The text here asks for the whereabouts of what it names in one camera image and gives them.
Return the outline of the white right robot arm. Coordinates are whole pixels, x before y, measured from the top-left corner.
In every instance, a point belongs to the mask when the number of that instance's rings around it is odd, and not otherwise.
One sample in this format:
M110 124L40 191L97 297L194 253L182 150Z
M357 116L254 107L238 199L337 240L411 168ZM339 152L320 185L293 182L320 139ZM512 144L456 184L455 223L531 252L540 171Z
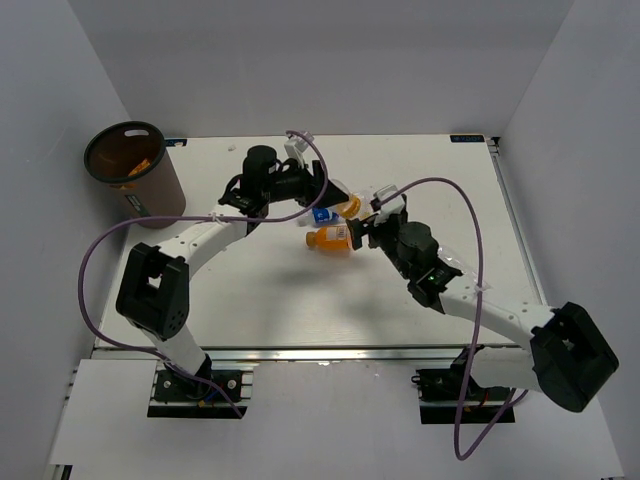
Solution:
M350 220L347 226L355 249L367 244L382 250L418 304L513 342L464 347L449 374L459 396L472 399L493 387L532 390L577 413L618 370L616 354L584 307L529 304L481 289L471 274L443 259L430 227L406 213L384 222L375 216Z

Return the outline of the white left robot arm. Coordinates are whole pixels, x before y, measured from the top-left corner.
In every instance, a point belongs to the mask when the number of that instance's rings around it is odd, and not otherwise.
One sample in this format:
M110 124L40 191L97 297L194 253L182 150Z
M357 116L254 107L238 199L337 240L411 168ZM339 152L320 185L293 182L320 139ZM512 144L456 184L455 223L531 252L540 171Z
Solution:
M244 239L266 220L273 203L293 200L303 208L346 202L347 190L329 180L321 161L307 163L295 142L287 159L258 145L247 151L242 171L226 185L216 207L200 221L158 245L130 252L116 299L117 312L151 340L177 376L177 387L199 399L211 387L211 360L186 326L190 281L214 256Z

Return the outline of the small clear yellow-cap bottle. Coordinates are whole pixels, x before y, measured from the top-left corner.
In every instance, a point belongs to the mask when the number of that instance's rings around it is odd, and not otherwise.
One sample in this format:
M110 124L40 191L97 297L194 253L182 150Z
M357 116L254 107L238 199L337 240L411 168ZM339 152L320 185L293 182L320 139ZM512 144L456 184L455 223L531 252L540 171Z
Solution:
M346 187L339 180L332 179L331 182L342 193L347 195L347 200L345 202L342 202L330 207L330 210L345 220L351 220L351 219L357 218L360 214L360 210L362 207L361 198L357 194L353 193L348 187Z

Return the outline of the orange juice bottle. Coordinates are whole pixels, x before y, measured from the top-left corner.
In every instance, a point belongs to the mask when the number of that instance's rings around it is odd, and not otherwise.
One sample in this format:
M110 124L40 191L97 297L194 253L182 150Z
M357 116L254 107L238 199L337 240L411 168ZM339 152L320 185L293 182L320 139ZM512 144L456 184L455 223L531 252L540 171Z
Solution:
M346 225L325 226L305 235L309 250L324 256L348 257L351 255L351 235Z

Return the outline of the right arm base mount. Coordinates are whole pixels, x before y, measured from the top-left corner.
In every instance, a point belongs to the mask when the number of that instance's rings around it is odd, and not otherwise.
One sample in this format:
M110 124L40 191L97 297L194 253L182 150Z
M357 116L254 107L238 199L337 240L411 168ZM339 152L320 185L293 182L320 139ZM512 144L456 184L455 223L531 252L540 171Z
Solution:
M453 425L462 384L462 372L450 369L419 369L411 377L419 398L422 425ZM481 388L473 379L463 403L462 424L488 424L507 399L509 389Z

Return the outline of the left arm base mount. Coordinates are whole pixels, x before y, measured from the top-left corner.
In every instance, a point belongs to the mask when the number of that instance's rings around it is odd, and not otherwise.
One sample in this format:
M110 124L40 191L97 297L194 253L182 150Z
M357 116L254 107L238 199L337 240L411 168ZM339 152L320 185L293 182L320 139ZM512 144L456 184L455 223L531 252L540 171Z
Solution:
M229 397L240 415L216 388L185 379L168 368L158 367L147 416L165 419L240 419L248 409L253 373L242 369L213 369L210 380Z

